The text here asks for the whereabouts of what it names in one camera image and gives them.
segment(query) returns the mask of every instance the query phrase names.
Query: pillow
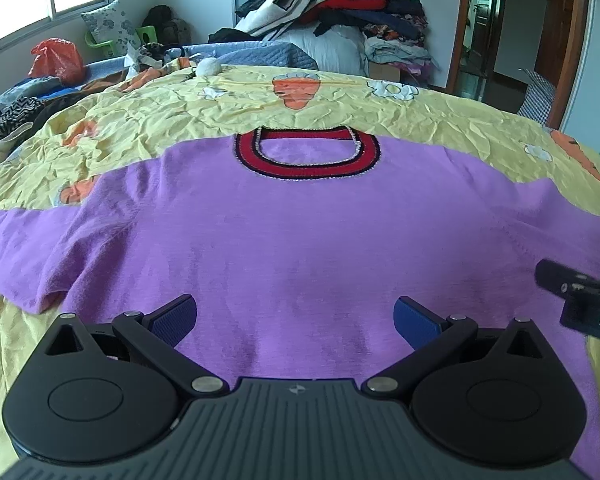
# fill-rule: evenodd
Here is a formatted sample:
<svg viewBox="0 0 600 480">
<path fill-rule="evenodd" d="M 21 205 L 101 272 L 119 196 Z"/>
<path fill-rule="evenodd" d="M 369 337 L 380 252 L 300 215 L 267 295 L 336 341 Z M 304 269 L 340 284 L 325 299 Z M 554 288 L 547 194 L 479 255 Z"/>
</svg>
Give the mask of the pillow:
<svg viewBox="0 0 600 480">
<path fill-rule="evenodd" d="M 131 43 L 136 50 L 142 46 L 134 24 L 120 9 L 118 0 L 100 9 L 84 12 L 81 16 L 96 43 L 113 40 L 113 53 L 116 56 L 126 54 L 127 43 Z"/>
<path fill-rule="evenodd" d="M 531 83 L 526 87 L 525 101 L 518 115 L 533 119 L 544 126 L 554 105 L 555 86 L 533 70 L 526 68 L 520 70 L 528 76 Z"/>
<path fill-rule="evenodd" d="M 279 37 L 278 41 L 293 43 L 315 59 L 318 70 L 349 75 L 368 75 L 365 36 L 357 27 L 334 25 L 316 38 L 317 22 L 294 25 Z"/>
</svg>

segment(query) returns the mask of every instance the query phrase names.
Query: black striped fabric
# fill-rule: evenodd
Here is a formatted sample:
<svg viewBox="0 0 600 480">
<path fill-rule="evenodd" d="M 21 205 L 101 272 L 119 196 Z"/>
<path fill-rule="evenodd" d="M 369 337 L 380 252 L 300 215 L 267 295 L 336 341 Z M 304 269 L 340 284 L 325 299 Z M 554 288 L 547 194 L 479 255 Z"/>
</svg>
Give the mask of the black striped fabric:
<svg viewBox="0 0 600 480">
<path fill-rule="evenodd" d="M 518 115 L 533 119 L 545 126 L 554 104 L 555 86 L 533 70 L 526 68 L 521 70 L 528 76 L 531 83 L 526 88 L 525 101 L 522 103 Z"/>
<path fill-rule="evenodd" d="M 35 120 L 44 107 L 44 101 L 35 97 L 17 98 L 0 116 L 0 140 L 24 123 Z"/>
</svg>

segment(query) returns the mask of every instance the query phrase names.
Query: window frame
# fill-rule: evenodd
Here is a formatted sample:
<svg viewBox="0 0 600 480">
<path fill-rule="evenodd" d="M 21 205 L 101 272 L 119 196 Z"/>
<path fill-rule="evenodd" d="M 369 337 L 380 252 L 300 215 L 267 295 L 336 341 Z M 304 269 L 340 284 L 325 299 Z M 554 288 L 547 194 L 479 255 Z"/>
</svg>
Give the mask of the window frame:
<svg viewBox="0 0 600 480">
<path fill-rule="evenodd" d="M 55 27 L 61 23 L 68 22 L 69 20 L 75 19 L 80 16 L 83 12 L 89 12 L 90 10 L 99 9 L 109 3 L 109 0 L 93 0 L 92 2 L 86 2 L 77 7 L 63 10 L 62 12 L 56 12 L 56 4 L 54 0 L 49 0 L 51 16 L 47 16 L 42 20 L 38 20 L 35 23 L 31 23 L 26 27 L 20 28 L 11 34 L 6 35 L 4 38 L 0 38 L 0 52 L 13 46 L 31 36 L 34 36 L 48 28 Z"/>
</svg>

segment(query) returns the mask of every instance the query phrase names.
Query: sweater sleeve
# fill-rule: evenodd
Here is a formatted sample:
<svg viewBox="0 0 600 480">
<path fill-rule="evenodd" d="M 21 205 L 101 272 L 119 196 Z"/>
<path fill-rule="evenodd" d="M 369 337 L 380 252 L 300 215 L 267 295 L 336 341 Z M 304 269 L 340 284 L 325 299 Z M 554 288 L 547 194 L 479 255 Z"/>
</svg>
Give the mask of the sweater sleeve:
<svg viewBox="0 0 600 480">
<path fill-rule="evenodd" d="M 557 260 L 600 277 L 600 216 L 570 203 L 551 179 L 512 182 L 475 157 L 446 150 L 451 171 L 472 188 L 537 259 Z"/>
<path fill-rule="evenodd" d="M 135 218 L 147 163 L 104 174 L 79 206 L 0 211 L 0 294 L 32 314 L 64 297 Z"/>
</svg>

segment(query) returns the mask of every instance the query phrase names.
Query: cardboard box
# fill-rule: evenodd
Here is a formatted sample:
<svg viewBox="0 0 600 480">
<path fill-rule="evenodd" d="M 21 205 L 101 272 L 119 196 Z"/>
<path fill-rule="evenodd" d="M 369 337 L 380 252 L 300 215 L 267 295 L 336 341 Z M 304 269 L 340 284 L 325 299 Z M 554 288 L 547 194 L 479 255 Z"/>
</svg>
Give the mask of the cardboard box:
<svg viewBox="0 0 600 480">
<path fill-rule="evenodd" d="M 393 65 L 379 64 L 369 61 L 369 77 L 385 81 L 400 82 L 400 69 Z"/>
</svg>

